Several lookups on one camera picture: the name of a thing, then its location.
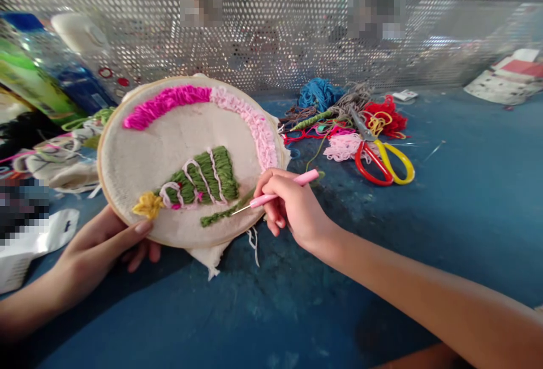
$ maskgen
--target hand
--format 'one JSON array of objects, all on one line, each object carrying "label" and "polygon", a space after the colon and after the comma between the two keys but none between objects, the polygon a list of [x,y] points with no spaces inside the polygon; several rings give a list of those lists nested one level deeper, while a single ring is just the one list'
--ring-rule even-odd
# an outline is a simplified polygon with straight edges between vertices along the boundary
[{"label": "hand", "polygon": [[52,293],[53,304],[65,311],[90,294],[122,253],[130,261],[128,271],[135,271],[146,253],[156,263],[160,259],[160,245],[145,237],[153,227],[150,221],[136,223],[129,228],[106,206],[75,235],[56,265],[44,275]]},{"label": "hand", "polygon": [[278,195],[264,205],[268,228],[279,236],[279,228],[288,226],[296,242],[314,253],[321,239],[338,227],[324,213],[311,187],[299,186],[292,180],[295,177],[297,174],[282,169],[268,169],[258,180],[255,198],[262,194]]}]

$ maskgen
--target light pink yarn clump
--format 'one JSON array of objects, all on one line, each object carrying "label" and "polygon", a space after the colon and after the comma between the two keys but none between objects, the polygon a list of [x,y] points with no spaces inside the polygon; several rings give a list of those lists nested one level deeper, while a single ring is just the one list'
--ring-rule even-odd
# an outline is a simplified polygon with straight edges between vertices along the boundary
[{"label": "light pink yarn clump", "polygon": [[258,163],[262,172],[268,168],[277,167],[274,134],[262,112],[224,88],[213,88],[210,100],[221,109],[238,113],[245,120],[256,144]]},{"label": "light pink yarn clump", "polygon": [[164,89],[158,96],[137,106],[132,114],[126,116],[123,127],[145,130],[157,118],[165,115],[171,109],[194,103],[209,102],[210,95],[210,88],[195,88],[192,85]]},{"label": "light pink yarn clump", "polygon": [[[324,155],[329,160],[334,160],[337,162],[354,160],[356,156],[356,151],[362,142],[362,138],[358,133],[351,134],[335,134],[330,137],[330,146],[324,150]],[[381,154],[375,143],[366,143],[366,147],[369,147],[379,158]],[[362,152],[361,158],[366,160],[366,164],[372,162],[371,157],[364,151]]]}]

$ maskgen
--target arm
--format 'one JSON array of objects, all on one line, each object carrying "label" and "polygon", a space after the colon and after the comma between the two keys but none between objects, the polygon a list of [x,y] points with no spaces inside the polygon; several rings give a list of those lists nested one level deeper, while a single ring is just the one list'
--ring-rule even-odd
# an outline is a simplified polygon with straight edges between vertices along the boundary
[{"label": "arm", "polygon": [[129,228],[108,206],[87,223],[66,247],[55,266],[35,282],[0,302],[0,342],[19,341],[89,295],[104,279],[117,258],[135,271],[145,255],[157,262],[160,246],[143,239],[152,224]]},{"label": "arm", "polygon": [[255,196],[266,205],[274,235],[287,225],[304,249],[364,285],[434,333],[478,368],[543,366],[543,317],[487,287],[366,241],[333,223],[308,186],[268,170]]}]

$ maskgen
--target red and yellow scissors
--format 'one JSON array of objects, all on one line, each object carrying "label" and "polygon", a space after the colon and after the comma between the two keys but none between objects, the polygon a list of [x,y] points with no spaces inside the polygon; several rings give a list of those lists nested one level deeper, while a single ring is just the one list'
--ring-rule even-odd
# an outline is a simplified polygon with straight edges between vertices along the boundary
[{"label": "red and yellow scissors", "polygon": [[[406,185],[412,182],[415,179],[415,168],[413,168],[413,164],[411,163],[409,158],[407,158],[407,156],[403,152],[393,147],[389,143],[380,142],[379,138],[366,127],[365,122],[360,119],[358,113],[352,107],[350,108],[350,112],[353,122],[356,125],[356,128],[358,128],[360,136],[362,137],[362,142],[358,147],[358,151],[356,152],[355,157],[356,167],[358,168],[358,171],[360,171],[360,173],[365,176],[368,181],[381,186],[392,185],[393,182],[400,185]],[[381,154],[381,158],[379,158],[366,144],[370,141],[377,146],[379,154]],[[389,155],[387,154],[386,150],[389,150],[391,153],[396,155],[406,167],[407,176],[405,179],[400,179],[392,169],[392,164],[390,163]],[[363,152],[366,152],[368,156],[373,160],[373,162],[375,162],[375,164],[379,167],[379,169],[385,176],[384,181],[382,179],[374,177],[364,168],[361,160],[361,155]]]}]

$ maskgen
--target scissor handle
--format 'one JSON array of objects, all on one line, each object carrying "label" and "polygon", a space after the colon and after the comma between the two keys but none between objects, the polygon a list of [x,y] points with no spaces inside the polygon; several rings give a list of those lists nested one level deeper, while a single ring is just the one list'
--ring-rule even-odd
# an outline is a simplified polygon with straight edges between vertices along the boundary
[{"label": "scissor handle", "polygon": [[[415,168],[413,168],[413,164],[403,152],[398,150],[393,145],[390,145],[389,143],[382,143],[379,140],[375,140],[374,143],[377,145],[377,148],[379,149],[379,153],[381,153],[382,161],[385,164],[385,167],[387,168],[387,170],[390,172],[390,174],[392,174],[395,183],[399,185],[406,185],[415,179]],[[392,154],[396,155],[400,159],[400,161],[403,163],[403,165],[406,167],[407,176],[405,179],[400,179],[394,172],[394,169],[392,169],[392,164],[390,163],[390,159],[389,159],[388,154],[386,153],[386,150],[389,150]]]},{"label": "scissor handle", "polygon": [[356,167],[358,168],[358,171],[360,171],[360,174],[365,176],[368,181],[373,182],[376,185],[381,185],[381,186],[392,185],[392,183],[394,182],[393,175],[389,172],[389,170],[381,162],[379,157],[377,157],[375,155],[375,153],[369,147],[366,149],[366,152],[371,157],[373,162],[375,162],[375,164],[377,164],[377,166],[379,167],[379,169],[381,170],[381,172],[385,176],[385,180],[383,181],[381,179],[377,179],[376,177],[374,177],[373,175],[371,175],[369,172],[366,171],[366,169],[364,168],[364,165],[362,165],[362,160],[361,160],[362,150],[364,149],[364,144],[365,144],[365,141],[362,141],[360,143],[360,145],[358,146],[358,150],[356,151],[356,156],[355,156]]}]

